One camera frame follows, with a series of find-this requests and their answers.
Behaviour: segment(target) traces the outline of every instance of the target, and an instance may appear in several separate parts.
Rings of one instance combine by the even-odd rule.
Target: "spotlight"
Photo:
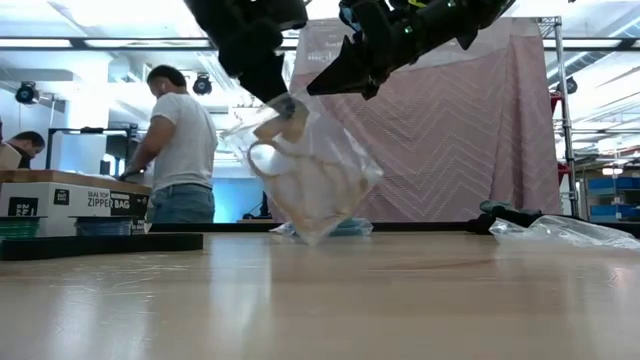
[[[198,95],[207,95],[211,94],[211,91],[213,91],[213,86],[209,80],[209,75],[198,74],[196,82],[193,83],[193,92]]]
[[[560,84],[556,87],[556,91],[560,92]],[[567,95],[575,94],[578,91],[578,83],[573,76],[567,79]]]
[[[16,101],[23,105],[33,105],[40,102],[40,92],[36,90],[36,83],[23,81],[16,91]]]

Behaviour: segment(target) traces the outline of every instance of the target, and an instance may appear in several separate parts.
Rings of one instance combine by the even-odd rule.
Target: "wooden table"
[[[640,258],[491,237],[0,263],[2,359],[637,360]]]
[[[68,185],[95,187],[134,194],[149,195],[151,188],[115,179],[68,173],[58,170],[11,170],[0,171],[0,183],[43,183],[52,182]]]

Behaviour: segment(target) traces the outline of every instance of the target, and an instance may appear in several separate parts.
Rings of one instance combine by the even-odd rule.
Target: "plastic zipper bag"
[[[280,115],[292,106],[292,114]],[[310,244],[350,218],[383,175],[344,126],[319,109],[306,93],[282,96],[222,135]]]
[[[288,221],[275,229],[270,230],[273,233],[296,237],[298,233],[296,231],[295,226],[291,221]],[[350,218],[347,219],[340,224],[338,224],[335,229],[333,229],[327,236],[329,237],[343,237],[343,236],[357,236],[357,237],[368,237],[373,232],[373,225],[367,220],[362,218]]]
[[[543,216],[528,228],[496,219],[489,231],[501,243],[552,242],[640,250],[640,242],[629,233],[563,216]]]

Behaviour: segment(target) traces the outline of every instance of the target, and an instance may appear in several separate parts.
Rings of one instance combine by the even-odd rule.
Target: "white t-shirt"
[[[188,94],[169,93],[158,99],[151,112],[154,116],[169,119],[176,131],[156,158],[153,190],[178,184],[211,188],[218,137],[209,112]]]

